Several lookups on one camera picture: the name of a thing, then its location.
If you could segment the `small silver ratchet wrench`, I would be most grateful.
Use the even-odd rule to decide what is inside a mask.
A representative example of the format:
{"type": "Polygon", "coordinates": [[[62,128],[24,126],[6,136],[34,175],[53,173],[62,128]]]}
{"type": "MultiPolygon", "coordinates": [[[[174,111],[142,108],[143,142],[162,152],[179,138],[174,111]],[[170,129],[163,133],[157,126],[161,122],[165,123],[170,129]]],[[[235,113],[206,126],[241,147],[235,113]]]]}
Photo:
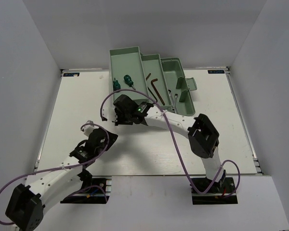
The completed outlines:
{"type": "Polygon", "coordinates": [[[178,113],[177,106],[176,106],[177,100],[178,100],[178,94],[174,94],[174,96],[172,96],[172,105],[173,105],[174,112],[176,114],[178,113]]]}

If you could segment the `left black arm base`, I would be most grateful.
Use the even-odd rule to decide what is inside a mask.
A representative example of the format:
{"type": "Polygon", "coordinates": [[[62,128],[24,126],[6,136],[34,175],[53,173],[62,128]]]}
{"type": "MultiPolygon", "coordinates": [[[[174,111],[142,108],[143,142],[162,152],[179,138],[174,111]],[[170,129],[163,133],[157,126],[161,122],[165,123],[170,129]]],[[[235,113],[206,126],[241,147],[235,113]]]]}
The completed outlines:
{"type": "Polygon", "coordinates": [[[111,177],[91,177],[83,182],[81,190],[63,199],[61,204],[97,204],[104,205],[111,194],[111,177]]]}

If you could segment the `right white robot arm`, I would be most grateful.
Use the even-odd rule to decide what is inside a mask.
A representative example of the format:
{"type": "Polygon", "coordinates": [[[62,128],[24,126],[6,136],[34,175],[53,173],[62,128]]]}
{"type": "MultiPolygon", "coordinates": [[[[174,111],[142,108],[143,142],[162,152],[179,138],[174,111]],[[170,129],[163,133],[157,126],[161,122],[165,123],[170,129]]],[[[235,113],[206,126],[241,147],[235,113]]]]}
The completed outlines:
{"type": "Polygon", "coordinates": [[[137,104],[124,94],[114,101],[114,107],[119,124],[171,128],[174,133],[187,138],[191,151],[202,160],[208,187],[214,192],[225,187],[226,173],[218,152],[219,132],[206,115],[192,117],[161,111],[149,102],[137,104]]]}

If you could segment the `green plastic toolbox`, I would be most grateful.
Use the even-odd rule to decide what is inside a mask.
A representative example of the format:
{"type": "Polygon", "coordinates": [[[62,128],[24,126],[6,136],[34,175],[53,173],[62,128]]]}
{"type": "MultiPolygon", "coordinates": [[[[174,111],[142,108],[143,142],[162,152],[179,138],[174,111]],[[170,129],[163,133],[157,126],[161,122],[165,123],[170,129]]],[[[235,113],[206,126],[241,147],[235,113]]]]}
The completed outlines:
{"type": "Polygon", "coordinates": [[[196,82],[193,78],[185,76],[181,60],[178,57],[162,58],[159,54],[142,54],[140,48],[129,47],[113,49],[109,51],[110,55],[110,89],[113,91],[113,79],[116,78],[121,89],[115,91],[113,99],[125,94],[137,103],[147,101],[143,96],[146,94],[157,102],[162,109],[174,113],[172,97],[169,96],[168,90],[172,94],[178,94],[177,110],[179,115],[192,116],[196,110],[192,100],[191,92],[197,90],[196,82]],[[129,87],[123,77],[129,75],[133,82],[135,90],[129,87]],[[157,78],[155,86],[162,96],[165,105],[162,105],[155,91],[151,86],[151,80],[157,78]]]}

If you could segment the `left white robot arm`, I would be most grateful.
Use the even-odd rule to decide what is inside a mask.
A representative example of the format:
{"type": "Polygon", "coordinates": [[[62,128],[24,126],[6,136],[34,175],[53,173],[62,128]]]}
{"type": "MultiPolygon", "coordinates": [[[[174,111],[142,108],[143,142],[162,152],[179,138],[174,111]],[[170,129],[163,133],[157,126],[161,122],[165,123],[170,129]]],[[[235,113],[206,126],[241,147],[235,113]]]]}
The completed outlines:
{"type": "Polygon", "coordinates": [[[19,184],[13,190],[5,214],[20,230],[33,231],[54,205],[74,191],[91,189],[91,174],[86,168],[116,142],[118,135],[90,126],[83,132],[87,139],[75,147],[59,170],[52,170],[27,186],[19,184]]]}

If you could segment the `green screwdriver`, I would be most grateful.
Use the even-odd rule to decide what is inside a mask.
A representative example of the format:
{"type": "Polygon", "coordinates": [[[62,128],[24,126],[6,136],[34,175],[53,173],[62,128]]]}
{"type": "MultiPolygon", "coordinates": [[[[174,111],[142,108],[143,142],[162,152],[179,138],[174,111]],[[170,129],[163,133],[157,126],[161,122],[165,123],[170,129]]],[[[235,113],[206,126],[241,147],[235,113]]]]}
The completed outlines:
{"type": "Polygon", "coordinates": [[[121,85],[120,85],[119,81],[116,78],[114,78],[113,79],[113,91],[117,91],[120,89],[121,89],[121,85]]]}
{"type": "Polygon", "coordinates": [[[134,82],[133,82],[132,78],[131,78],[129,75],[125,75],[125,76],[123,77],[123,79],[124,79],[124,82],[125,82],[129,87],[131,87],[133,90],[135,90],[134,82]]]}

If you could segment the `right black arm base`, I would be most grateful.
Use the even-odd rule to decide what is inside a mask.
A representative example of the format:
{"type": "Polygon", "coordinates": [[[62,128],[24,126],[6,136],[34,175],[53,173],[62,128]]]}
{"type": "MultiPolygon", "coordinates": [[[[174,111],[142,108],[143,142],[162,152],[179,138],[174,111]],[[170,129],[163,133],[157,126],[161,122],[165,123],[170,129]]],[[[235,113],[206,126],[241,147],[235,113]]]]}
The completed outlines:
{"type": "Polygon", "coordinates": [[[198,194],[193,188],[191,189],[193,205],[235,205],[238,204],[236,193],[227,197],[235,189],[234,179],[226,177],[221,188],[212,186],[210,190],[204,194],[198,194]]]}

